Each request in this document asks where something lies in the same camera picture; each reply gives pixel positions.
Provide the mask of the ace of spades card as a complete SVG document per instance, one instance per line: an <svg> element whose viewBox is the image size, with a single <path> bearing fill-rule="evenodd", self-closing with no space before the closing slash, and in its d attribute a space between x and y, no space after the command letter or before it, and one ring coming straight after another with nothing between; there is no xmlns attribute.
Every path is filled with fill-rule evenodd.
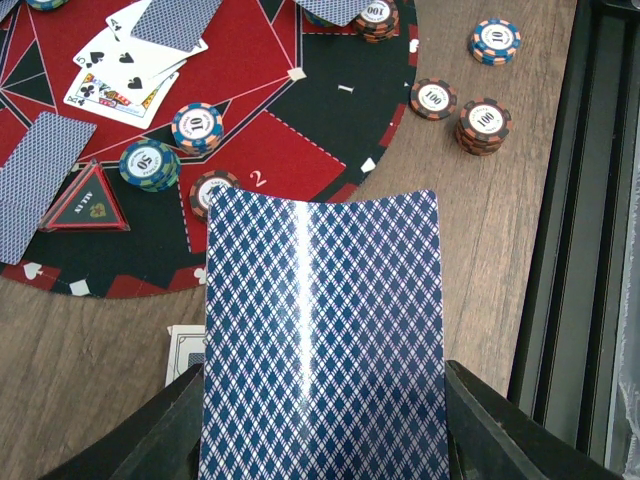
<svg viewBox="0 0 640 480"><path fill-rule="evenodd" d="M132 37L131 31L134 25L150 3L150 0L133 2L105 19L117 39L121 63L128 66L136 65L143 72L153 76L181 60L208 49L208 45L202 39L191 51L184 52Z"/></svg>

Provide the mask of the orange black chip stack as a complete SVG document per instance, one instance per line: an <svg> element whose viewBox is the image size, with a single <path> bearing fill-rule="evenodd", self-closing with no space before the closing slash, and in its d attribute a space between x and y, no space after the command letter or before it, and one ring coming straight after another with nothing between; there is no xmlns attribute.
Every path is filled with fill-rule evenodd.
<svg viewBox="0 0 640 480"><path fill-rule="evenodd" d="M497 100L485 97L464 104L454 136L467 153L487 156L501 148L511 130L510 111Z"/></svg>

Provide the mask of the green blue chip top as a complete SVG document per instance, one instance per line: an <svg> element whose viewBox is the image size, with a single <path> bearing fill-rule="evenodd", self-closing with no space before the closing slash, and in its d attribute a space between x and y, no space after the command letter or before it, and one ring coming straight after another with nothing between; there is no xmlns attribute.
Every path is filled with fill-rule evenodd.
<svg viewBox="0 0 640 480"><path fill-rule="evenodd" d="M52 11L60 8L68 0L26 0L27 4L38 11Z"/></svg>

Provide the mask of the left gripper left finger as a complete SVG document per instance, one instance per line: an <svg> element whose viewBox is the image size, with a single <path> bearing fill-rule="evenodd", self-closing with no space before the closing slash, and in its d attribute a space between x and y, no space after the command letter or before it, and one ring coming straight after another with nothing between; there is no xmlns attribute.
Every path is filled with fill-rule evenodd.
<svg viewBox="0 0 640 480"><path fill-rule="evenodd" d="M196 364L45 479L195 479L203 417Z"/></svg>

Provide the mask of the dealt blue card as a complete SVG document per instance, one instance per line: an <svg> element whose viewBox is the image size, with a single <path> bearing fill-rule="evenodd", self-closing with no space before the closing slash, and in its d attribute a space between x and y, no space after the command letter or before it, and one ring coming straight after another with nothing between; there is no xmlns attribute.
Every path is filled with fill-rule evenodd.
<svg viewBox="0 0 640 480"><path fill-rule="evenodd" d="M1 169L1 261L15 265L96 125L41 113Z"/></svg>
<svg viewBox="0 0 640 480"><path fill-rule="evenodd" d="M325 21L344 27L370 6L373 0L295 0L295 3Z"/></svg>

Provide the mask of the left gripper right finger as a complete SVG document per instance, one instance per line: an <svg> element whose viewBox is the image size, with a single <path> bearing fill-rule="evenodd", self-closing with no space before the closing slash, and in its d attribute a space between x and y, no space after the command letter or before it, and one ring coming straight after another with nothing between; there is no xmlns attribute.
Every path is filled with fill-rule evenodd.
<svg viewBox="0 0 640 480"><path fill-rule="evenodd" d="M457 361L445 364L452 479L619 479Z"/></svg>

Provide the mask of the king of clubs card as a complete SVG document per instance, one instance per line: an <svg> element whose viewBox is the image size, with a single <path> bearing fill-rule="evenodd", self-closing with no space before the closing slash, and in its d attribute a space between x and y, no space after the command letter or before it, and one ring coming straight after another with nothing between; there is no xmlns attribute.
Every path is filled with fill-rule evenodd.
<svg viewBox="0 0 640 480"><path fill-rule="evenodd" d="M173 71L145 100L135 103L93 74L80 72L63 96L63 102L120 123L147 129L178 76L178 71Z"/></svg>

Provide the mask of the black triangular dealer button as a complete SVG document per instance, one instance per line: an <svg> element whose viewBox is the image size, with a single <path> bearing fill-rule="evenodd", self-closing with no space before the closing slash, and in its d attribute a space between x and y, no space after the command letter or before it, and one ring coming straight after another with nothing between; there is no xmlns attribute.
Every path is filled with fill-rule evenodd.
<svg viewBox="0 0 640 480"><path fill-rule="evenodd" d="M119 202L100 163L92 159L42 218L38 229L129 231Z"/></svg>

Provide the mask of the orange black chip bottom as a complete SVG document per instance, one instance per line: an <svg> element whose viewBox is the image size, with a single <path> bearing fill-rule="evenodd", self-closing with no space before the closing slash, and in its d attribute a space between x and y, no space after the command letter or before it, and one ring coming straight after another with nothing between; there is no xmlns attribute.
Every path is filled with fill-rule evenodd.
<svg viewBox="0 0 640 480"><path fill-rule="evenodd" d="M375 0L352 22L354 32L369 43L391 39L399 25L399 10L392 0Z"/></svg>

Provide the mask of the blue backed card deck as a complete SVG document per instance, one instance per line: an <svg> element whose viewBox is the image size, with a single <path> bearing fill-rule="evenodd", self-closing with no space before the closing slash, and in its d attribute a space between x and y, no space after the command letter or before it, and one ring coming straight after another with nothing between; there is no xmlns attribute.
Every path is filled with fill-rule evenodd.
<svg viewBox="0 0 640 480"><path fill-rule="evenodd" d="M210 196L199 475L449 475L438 203Z"/></svg>

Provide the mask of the five of spades card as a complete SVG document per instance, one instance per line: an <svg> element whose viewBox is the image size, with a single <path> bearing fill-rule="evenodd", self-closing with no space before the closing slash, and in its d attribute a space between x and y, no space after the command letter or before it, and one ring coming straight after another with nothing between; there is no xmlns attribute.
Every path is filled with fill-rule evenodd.
<svg viewBox="0 0 640 480"><path fill-rule="evenodd" d="M73 61L131 102L141 103L186 55L171 48L117 39L109 27L95 35Z"/></svg>

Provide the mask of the dealt blue card bottom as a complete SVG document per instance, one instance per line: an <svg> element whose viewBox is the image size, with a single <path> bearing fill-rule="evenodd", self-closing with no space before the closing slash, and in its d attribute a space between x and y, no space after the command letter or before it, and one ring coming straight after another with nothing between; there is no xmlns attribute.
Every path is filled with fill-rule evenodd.
<svg viewBox="0 0 640 480"><path fill-rule="evenodd" d="M325 21L344 27L370 6L373 0L295 0L295 3Z"/></svg>

